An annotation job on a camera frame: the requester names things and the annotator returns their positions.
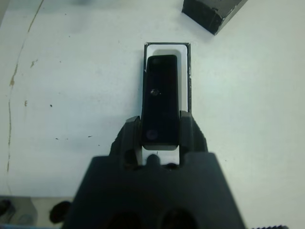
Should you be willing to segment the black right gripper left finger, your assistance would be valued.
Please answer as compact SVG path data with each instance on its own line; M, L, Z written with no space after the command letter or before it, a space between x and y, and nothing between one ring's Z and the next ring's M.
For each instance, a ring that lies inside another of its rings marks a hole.
M117 157L124 169L134 169L142 165L140 123L139 116L127 119L111 145L110 156Z

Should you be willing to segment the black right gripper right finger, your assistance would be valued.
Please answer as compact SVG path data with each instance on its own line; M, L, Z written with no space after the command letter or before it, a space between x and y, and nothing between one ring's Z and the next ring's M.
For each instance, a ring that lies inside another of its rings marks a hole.
M208 152L206 138L192 113L181 111L179 123L179 165L185 162L190 152Z

